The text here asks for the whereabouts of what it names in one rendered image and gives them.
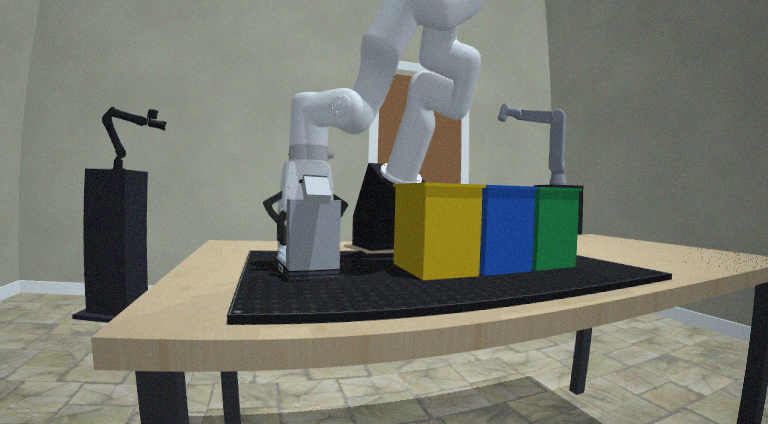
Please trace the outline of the yellow open-top bin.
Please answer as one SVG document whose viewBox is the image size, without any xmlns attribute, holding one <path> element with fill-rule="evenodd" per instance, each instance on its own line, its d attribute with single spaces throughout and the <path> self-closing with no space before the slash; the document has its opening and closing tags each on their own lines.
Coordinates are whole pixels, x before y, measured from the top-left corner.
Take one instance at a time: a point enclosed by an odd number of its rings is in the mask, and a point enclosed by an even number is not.
<svg viewBox="0 0 768 424">
<path fill-rule="evenodd" d="M 486 185 L 424 182 L 393 187 L 393 264 L 422 280 L 479 276 Z"/>
</svg>

